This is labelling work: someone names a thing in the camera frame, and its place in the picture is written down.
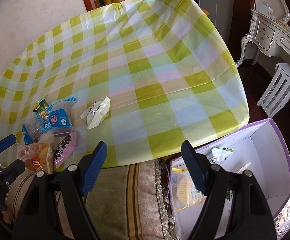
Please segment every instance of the pink snack package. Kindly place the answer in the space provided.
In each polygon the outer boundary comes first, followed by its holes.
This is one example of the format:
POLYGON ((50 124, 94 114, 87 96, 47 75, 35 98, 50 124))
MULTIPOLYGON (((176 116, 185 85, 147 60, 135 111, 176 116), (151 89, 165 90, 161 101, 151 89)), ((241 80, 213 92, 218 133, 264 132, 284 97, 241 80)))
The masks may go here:
POLYGON ((59 168, 72 154, 76 147, 76 133, 71 132, 67 135, 61 142, 58 144, 55 154, 54 154, 54 163, 56 168, 59 168))

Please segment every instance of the blue gripper pad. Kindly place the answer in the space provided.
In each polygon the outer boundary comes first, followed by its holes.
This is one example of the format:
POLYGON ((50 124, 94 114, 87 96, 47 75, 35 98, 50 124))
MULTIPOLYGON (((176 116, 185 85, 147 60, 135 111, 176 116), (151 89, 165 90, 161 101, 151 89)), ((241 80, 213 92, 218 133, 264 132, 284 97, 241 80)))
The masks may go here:
POLYGON ((107 157, 107 145, 106 143, 100 141, 96 149, 91 154, 92 160, 89 166, 86 168, 85 173, 82 175, 82 187, 80 192, 85 196, 89 191, 91 191, 95 185, 96 179, 100 173, 100 170, 104 164, 107 157))
POLYGON ((8 149, 10 146, 16 143, 16 137, 13 134, 8 135, 7 137, 0 140, 0 153, 8 149))
POLYGON ((197 158, 195 157, 198 153, 195 152, 189 141, 184 141, 182 143, 181 154, 196 189, 206 195, 206 174, 202 171, 197 158))

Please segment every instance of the white snack wrapper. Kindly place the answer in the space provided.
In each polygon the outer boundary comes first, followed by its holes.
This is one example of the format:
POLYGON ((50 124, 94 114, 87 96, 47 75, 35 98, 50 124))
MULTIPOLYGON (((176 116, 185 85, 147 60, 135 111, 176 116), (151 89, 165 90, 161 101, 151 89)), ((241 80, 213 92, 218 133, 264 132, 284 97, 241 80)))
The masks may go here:
POLYGON ((99 126, 99 124, 108 116, 110 107, 110 98, 100 98, 94 102, 93 105, 87 108, 80 118, 87 117, 87 129, 92 129, 99 126))
POLYGON ((232 155, 234 150, 228 148, 213 147, 212 152, 207 156, 210 163, 222 163, 232 155))
POLYGON ((243 171, 248 170, 249 167, 251 166, 251 162, 246 163, 239 171, 238 174, 242 174, 243 171))

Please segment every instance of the fringe trim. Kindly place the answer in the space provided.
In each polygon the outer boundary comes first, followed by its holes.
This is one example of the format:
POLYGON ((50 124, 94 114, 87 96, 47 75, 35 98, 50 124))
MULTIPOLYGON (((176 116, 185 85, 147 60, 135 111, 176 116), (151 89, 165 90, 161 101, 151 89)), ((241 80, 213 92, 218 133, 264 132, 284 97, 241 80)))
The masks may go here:
POLYGON ((158 202, 159 213, 161 216, 163 236, 165 240, 179 240, 180 232, 175 223, 175 218, 167 212, 167 205, 169 206, 169 196, 163 193, 161 185, 161 167, 160 159, 155 160, 155 174, 156 174, 156 196, 158 202))

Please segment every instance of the checkered tablecloth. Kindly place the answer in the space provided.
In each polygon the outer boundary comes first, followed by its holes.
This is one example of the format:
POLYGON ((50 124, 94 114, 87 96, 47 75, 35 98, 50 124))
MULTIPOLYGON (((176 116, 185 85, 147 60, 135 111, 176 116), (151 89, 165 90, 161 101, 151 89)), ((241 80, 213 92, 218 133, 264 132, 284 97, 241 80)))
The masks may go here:
MULTIPOLYGON (((196 147, 248 123, 237 68, 221 36, 192 0, 127 0, 76 16, 16 58, 0 77, 0 139, 21 125, 37 100, 76 96, 78 134, 65 167, 107 143, 105 167, 196 147), (79 115, 108 96, 110 115, 86 130, 79 115)), ((0 155, 7 165, 12 147, 0 155)))

